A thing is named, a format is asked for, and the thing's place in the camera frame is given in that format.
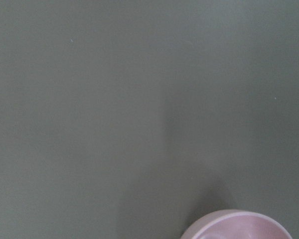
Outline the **pink bowl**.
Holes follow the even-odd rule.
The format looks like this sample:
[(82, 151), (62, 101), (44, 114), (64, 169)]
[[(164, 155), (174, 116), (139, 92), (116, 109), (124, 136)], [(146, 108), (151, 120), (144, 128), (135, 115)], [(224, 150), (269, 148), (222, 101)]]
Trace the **pink bowl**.
[(195, 221), (182, 239), (290, 239), (274, 219), (243, 210), (220, 210)]

